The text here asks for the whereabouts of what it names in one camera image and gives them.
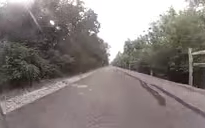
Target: asphalt road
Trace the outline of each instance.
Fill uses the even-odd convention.
[[[112,67],[6,118],[9,128],[205,128],[190,107]]]

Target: gravel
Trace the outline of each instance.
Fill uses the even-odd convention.
[[[32,103],[44,96],[47,96],[48,94],[54,93],[66,86],[68,86],[71,83],[74,83],[76,81],[79,81],[91,74],[93,74],[96,70],[85,73],[85,74],[80,74],[71,78],[67,79],[58,79],[56,82],[53,82],[51,84],[48,84],[46,86],[43,86],[40,89],[33,90],[32,91],[27,91],[25,89],[19,90],[18,96],[14,96],[12,98],[7,98],[10,96],[5,96],[5,100],[1,101],[1,106],[3,109],[3,112],[9,113],[11,111],[14,111],[24,105],[27,105],[29,103]]]

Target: vegetation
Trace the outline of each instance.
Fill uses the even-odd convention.
[[[100,23],[80,0],[0,3],[0,87],[108,64]]]
[[[188,1],[176,12],[170,8],[151,23],[146,34],[127,40],[113,65],[172,81],[188,83],[188,48],[205,49],[205,1]],[[205,62],[198,56],[195,62]],[[195,84],[205,88],[205,68],[195,68]]]

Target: tree canopy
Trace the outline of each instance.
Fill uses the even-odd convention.
[[[190,6],[179,12],[169,8],[151,23],[146,34],[135,40],[127,40],[123,53],[119,52],[112,64],[187,83],[188,48],[194,51],[205,49],[205,2],[188,2]],[[205,56],[194,59],[195,62],[205,62]],[[200,73],[197,78],[205,79],[205,69],[195,70],[195,74]]]
[[[108,64],[97,14],[77,0],[0,3],[0,85],[85,72]]]

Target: tree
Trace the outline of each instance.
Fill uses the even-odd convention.
[[[97,14],[77,0],[0,5],[0,78],[4,83],[79,73],[108,64]]]

